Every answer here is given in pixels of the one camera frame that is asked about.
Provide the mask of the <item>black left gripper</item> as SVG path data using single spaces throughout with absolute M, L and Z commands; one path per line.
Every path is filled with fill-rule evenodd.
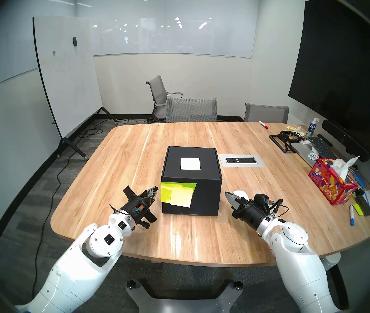
M 155 202 L 158 187 L 149 188 L 143 193 L 136 195 L 130 186 L 127 186 L 123 192 L 128 202 L 119 209 L 119 212 L 130 216 L 135 224 L 140 224 L 145 229 L 149 229 L 150 223 L 157 221 L 157 218 L 150 211 L 150 207 Z

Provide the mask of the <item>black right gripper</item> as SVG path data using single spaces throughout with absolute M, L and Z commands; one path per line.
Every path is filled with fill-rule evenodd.
M 265 194 L 256 194 L 254 199 L 244 196 L 244 192 L 225 192 L 227 201 L 233 208 L 232 216 L 257 230 L 263 221 L 271 221 L 282 205 L 282 199 L 272 201 Z

